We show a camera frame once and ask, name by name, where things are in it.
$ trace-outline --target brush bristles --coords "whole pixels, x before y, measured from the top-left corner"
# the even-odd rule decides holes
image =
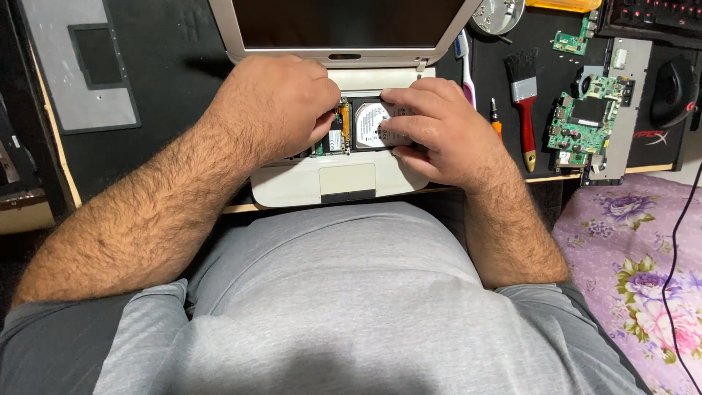
[[[511,53],[505,58],[507,79],[510,84],[536,77],[536,56],[538,48],[525,49],[521,52]]]

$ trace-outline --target mouse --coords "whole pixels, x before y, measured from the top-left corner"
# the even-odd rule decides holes
[[[695,108],[699,83],[692,64],[676,55],[658,69],[651,103],[651,126],[665,129],[682,121]]]

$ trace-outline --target laptop screen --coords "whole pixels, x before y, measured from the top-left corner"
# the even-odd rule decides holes
[[[246,49],[434,48],[464,0],[232,0]]]

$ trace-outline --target floral rug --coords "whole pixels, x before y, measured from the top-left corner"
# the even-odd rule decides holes
[[[553,235],[592,313],[651,391],[697,394],[675,355],[661,294],[673,260],[673,227],[691,187],[638,174],[624,181],[578,189]],[[682,359],[702,385],[702,190],[677,244],[665,297]]]

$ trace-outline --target black cable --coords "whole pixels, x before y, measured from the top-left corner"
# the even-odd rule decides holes
[[[670,309],[668,308],[668,301],[665,300],[665,289],[668,288],[670,280],[673,279],[673,274],[675,272],[675,264],[677,263],[677,229],[680,227],[682,219],[687,213],[687,208],[690,207],[690,203],[692,203],[692,198],[694,198],[695,196],[695,191],[697,190],[697,183],[699,183],[700,181],[700,174],[702,174],[702,163],[700,163],[700,167],[699,169],[697,169],[697,176],[695,176],[695,181],[692,183],[690,197],[687,198],[685,207],[683,207],[682,212],[680,213],[680,217],[677,219],[675,227],[673,228],[673,264],[670,265],[670,273],[668,274],[668,278],[663,284],[663,290],[661,291],[661,293],[663,293],[663,305],[665,305],[665,312],[668,314],[668,320],[670,320],[670,329],[673,332],[673,346],[675,346],[675,354],[677,355],[677,359],[680,361],[680,365],[682,365],[683,369],[685,369],[685,372],[690,377],[690,380],[692,380],[692,384],[695,386],[695,389],[697,389],[697,393],[702,395],[700,387],[698,387],[697,382],[695,382],[694,377],[692,377],[692,373],[690,373],[690,371],[687,369],[685,362],[682,361],[682,357],[680,356],[680,350],[677,348],[677,339],[675,338],[675,324],[673,323],[673,315],[670,314]]]

